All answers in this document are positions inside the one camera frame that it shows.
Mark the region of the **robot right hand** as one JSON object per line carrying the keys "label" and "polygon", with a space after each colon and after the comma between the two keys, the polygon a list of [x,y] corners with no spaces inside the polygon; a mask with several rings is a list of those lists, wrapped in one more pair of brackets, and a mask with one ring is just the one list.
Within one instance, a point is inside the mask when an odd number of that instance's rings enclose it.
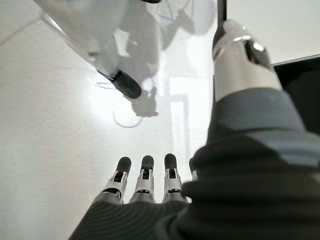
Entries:
{"label": "robot right hand", "polygon": [[214,35],[214,102],[207,142],[182,183],[167,154],[163,202],[154,160],[142,159],[123,202],[131,160],[122,157],[71,235],[73,240],[317,240],[320,138],[306,131],[266,48],[226,20]]}

